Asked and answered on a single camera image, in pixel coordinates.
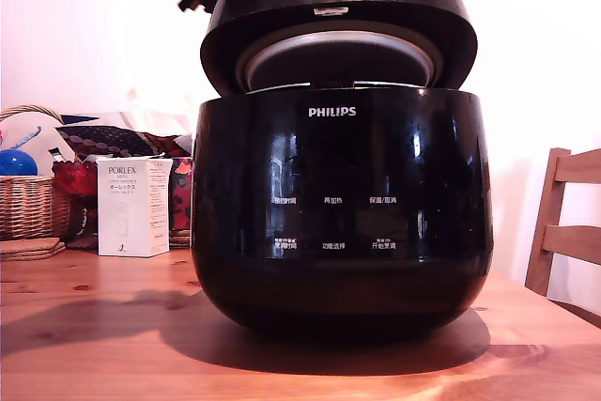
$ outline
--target wicker basket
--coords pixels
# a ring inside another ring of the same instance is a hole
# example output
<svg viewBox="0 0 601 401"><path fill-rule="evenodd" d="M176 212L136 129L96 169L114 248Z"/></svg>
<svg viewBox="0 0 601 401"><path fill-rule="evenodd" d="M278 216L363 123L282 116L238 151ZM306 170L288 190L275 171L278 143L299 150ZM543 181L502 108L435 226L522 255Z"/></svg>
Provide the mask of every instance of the wicker basket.
<svg viewBox="0 0 601 401"><path fill-rule="evenodd" d="M40 112L62 119L46 108L23 105L2 112L0 121L22 112ZM81 204L56 188L52 177L0 176L0 240L64 240L82 230L83 223Z"/></svg>

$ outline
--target white wall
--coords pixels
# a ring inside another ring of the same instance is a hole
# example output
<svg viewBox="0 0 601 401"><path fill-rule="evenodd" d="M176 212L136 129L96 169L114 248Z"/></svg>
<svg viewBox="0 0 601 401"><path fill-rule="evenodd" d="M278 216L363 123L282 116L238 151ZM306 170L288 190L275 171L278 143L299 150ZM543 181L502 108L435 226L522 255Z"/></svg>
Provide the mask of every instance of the white wall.
<svg viewBox="0 0 601 401"><path fill-rule="evenodd" d="M2 98L62 113L137 96L193 114L215 96L198 60L208 24L179 0L2 0ZM479 36L464 85L482 100L493 183L493 267L523 283L547 154L601 147L599 0L464 0ZM601 225L601 191L568 187L563 224ZM601 312L601 269L556 257L550 296Z"/></svg>

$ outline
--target blue ball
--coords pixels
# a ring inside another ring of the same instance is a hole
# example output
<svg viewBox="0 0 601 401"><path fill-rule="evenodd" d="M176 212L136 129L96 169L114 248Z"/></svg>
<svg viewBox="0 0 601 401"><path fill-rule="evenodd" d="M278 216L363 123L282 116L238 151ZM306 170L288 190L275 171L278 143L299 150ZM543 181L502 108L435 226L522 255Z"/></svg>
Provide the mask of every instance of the blue ball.
<svg viewBox="0 0 601 401"><path fill-rule="evenodd" d="M0 176L37 176L38 166L22 150L0 150Z"/></svg>

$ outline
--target patterned fabric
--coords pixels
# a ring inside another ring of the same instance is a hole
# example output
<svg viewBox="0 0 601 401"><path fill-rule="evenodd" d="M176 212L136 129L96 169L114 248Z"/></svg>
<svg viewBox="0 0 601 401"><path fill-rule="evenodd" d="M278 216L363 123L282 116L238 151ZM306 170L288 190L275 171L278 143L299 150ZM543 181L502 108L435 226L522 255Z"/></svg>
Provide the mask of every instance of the patterned fabric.
<svg viewBox="0 0 601 401"><path fill-rule="evenodd" d="M192 208L193 159L174 158L169 177L171 230L189 230Z"/></svg>
<svg viewBox="0 0 601 401"><path fill-rule="evenodd" d="M143 157L165 153L165 158L190 156L175 142L177 135L156 136L115 126L64 126L56 128L71 149L85 159L88 155Z"/></svg>

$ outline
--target glossy black surface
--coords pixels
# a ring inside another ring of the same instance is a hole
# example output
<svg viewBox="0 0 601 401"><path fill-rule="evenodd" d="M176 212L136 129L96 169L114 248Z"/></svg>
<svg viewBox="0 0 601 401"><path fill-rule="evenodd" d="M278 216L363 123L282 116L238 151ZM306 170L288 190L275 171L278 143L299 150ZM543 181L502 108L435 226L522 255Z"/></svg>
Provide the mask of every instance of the glossy black surface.
<svg viewBox="0 0 601 401"><path fill-rule="evenodd" d="M347 114L309 117L326 108ZM457 317L484 283L490 192L471 94L396 87L212 100L201 106L195 164L196 270L240 324L403 337Z"/></svg>
<svg viewBox="0 0 601 401"><path fill-rule="evenodd" d="M348 12L327 17L314 11L336 7ZM461 0L219 0L201 47L203 68L221 95L245 92L248 88L240 85L236 66L249 46L289 27L340 21L404 27L433 43L440 61L432 87L459 88L475 60L477 38ZM288 74L292 77L295 71Z"/></svg>

